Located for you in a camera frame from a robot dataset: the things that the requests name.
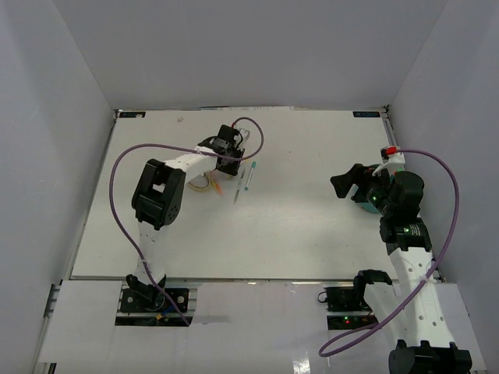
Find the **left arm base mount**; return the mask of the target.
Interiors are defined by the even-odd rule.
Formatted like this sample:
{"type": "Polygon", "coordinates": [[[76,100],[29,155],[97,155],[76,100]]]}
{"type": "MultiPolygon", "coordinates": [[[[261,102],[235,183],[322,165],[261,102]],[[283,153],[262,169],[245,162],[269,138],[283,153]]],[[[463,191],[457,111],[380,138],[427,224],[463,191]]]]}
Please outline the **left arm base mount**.
{"type": "Polygon", "coordinates": [[[154,285],[136,276],[126,277],[115,317],[116,326],[187,327],[193,320],[196,298],[188,288],[165,287],[160,292],[154,285]]]}

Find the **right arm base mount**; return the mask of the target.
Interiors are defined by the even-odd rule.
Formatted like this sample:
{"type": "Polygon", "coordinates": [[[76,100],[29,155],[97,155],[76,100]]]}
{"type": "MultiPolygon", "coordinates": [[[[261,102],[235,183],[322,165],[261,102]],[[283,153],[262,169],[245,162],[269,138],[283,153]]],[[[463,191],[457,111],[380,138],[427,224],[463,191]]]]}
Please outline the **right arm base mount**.
{"type": "Polygon", "coordinates": [[[372,309],[354,298],[352,287],[325,288],[317,301],[326,306],[329,330],[354,330],[377,323],[372,309]]]}

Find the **pink pen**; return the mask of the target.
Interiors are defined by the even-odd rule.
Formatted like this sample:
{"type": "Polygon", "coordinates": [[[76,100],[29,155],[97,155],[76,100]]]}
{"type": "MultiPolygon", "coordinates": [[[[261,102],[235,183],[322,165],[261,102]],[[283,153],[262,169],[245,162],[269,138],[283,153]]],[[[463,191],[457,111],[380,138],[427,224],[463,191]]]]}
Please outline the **pink pen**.
{"type": "Polygon", "coordinates": [[[212,174],[213,174],[213,176],[214,176],[215,181],[217,182],[217,187],[218,187],[218,195],[222,196],[222,195],[223,195],[223,192],[222,192],[221,186],[220,186],[220,184],[218,183],[218,180],[217,180],[217,178],[216,178],[216,175],[215,175],[215,173],[214,173],[213,171],[212,171],[212,174]]]}

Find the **grey pen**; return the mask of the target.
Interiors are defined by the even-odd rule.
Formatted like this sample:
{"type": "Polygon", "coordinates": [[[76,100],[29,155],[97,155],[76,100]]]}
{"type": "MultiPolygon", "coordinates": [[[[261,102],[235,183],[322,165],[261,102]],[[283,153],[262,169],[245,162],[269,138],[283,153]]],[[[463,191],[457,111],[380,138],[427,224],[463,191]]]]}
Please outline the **grey pen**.
{"type": "Polygon", "coordinates": [[[238,179],[238,183],[237,183],[237,187],[236,187],[236,191],[235,191],[235,196],[233,199],[233,204],[236,204],[237,200],[239,198],[239,193],[240,193],[241,188],[242,188],[242,182],[243,182],[245,173],[246,173],[246,168],[243,168],[241,173],[240,173],[239,179],[238,179]]]}

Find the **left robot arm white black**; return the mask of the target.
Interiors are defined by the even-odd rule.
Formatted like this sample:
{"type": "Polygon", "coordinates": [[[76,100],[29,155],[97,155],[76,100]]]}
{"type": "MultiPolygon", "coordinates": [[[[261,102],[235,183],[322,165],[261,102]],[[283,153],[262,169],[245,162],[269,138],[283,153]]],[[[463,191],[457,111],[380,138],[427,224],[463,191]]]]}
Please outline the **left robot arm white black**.
{"type": "Polygon", "coordinates": [[[146,163],[132,198],[139,224],[139,259],[134,273],[126,277],[130,291],[146,310],[156,311],[165,304],[165,292],[160,288],[165,285],[165,271],[158,260],[159,247],[179,215],[186,185],[211,171],[237,175],[249,134],[245,129],[222,125],[217,135],[201,141],[193,151],[146,163]]]}

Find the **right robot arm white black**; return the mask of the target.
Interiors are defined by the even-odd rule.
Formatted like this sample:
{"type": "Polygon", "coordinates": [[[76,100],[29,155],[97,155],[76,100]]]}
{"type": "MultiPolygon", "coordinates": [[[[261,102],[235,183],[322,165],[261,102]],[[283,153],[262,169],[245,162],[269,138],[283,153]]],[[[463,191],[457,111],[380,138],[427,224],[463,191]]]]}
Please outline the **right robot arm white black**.
{"type": "Polygon", "coordinates": [[[430,235],[419,217],[424,181],[410,171],[354,164],[331,177],[338,198],[370,203],[380,213],[380,237],[395,268],[361,270],[354,279],[353,304],[372,310],[375,327],[394,348],[388,356],[391,373],[468,373],[469,351],[459,348],[449,330],[434,279],[430,235]]]}

